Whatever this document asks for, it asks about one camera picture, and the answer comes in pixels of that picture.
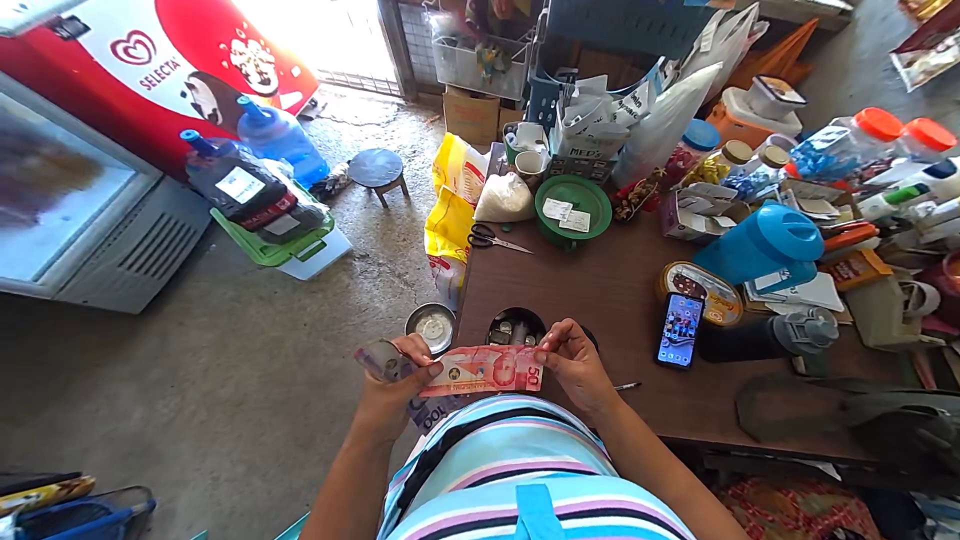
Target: doorway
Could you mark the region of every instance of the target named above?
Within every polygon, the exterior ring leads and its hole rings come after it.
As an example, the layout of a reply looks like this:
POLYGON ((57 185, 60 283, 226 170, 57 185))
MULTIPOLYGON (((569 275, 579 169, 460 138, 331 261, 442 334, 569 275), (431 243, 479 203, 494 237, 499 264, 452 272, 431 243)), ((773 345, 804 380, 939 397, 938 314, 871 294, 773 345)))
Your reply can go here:
POLYGON ((233 0, 321 83, 401 97, 377 0, 233 0))

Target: small stool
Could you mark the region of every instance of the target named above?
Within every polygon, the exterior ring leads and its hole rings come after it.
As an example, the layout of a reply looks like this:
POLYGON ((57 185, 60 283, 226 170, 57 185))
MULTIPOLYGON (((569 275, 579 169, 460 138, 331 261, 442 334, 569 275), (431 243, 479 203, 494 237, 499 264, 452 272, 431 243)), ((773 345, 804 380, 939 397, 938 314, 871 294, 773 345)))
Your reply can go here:
POLYGON ((396 153, 383 148, 371 148, 357 154, 350 160, 347 176, 367 189, 372 189, 380 198, 383 208, 387 201, 383 194, 400 186, 404 197, 410 197, 407 183, 403 180, 403 160, 396 153))

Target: yellow plastic bag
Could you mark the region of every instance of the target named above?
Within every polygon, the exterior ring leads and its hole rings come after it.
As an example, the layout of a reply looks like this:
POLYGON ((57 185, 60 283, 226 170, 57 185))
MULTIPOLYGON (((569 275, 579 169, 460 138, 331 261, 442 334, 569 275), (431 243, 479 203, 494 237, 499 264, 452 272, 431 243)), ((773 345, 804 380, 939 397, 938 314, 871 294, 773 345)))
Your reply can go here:
POLYGON ((444 304, 457 310, 467 273, 467 236, 473 227, 473 206, 445 186, 439 190, 437 204, 423 227, 423 245, 444 304))
POLYGON ((440 196, 446 186, 473 206, 487 179, 489 161, 460 137, 447 133, 433 158, 433 187, 440 196))

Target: banknote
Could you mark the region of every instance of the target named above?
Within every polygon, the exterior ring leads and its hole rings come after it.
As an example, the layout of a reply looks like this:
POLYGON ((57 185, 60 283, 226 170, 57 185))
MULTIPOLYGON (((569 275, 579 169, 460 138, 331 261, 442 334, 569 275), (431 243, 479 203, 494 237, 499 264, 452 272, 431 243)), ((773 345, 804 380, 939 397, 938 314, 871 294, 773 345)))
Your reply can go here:
MULTIPOLYGON (((365 345, 353 354, 360 365, 377 380, 397 382, 417 370, 413 360, 404 356, 386 339, 365 345)), ((452 396, 436 398, 415 397, 407 404, 407 414, 421 433, 427 434, 447 414, 463 406, 452 396)))
POLYGON ((438 358, 444 371, 420 395, 424 398, 500 392, 540 390, 543 366, 534 360, 533 347, 525 345, 483 345, 459 347, 438 358))

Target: concrete floor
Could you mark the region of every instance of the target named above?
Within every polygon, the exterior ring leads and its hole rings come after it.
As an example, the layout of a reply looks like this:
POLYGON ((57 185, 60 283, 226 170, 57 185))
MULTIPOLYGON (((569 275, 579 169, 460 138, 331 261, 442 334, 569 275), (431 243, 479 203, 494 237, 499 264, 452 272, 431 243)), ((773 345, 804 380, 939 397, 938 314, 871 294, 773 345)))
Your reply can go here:
MULTIPOLYGON (((303 515, 359 397, 353 351, 438 300, 423 223, 439 110, 324 94, 311 132, 330 164, 394 150, 410 199, 396 189, 383 209, 349 186, 332 208, 353 252, 311 282, 254 265, 211 225, 137 316, 0 295, 0 469, 149 486, 155 539, 271 539, 303 515)), ((404 434, 394 469, 415 440, 404 434)))

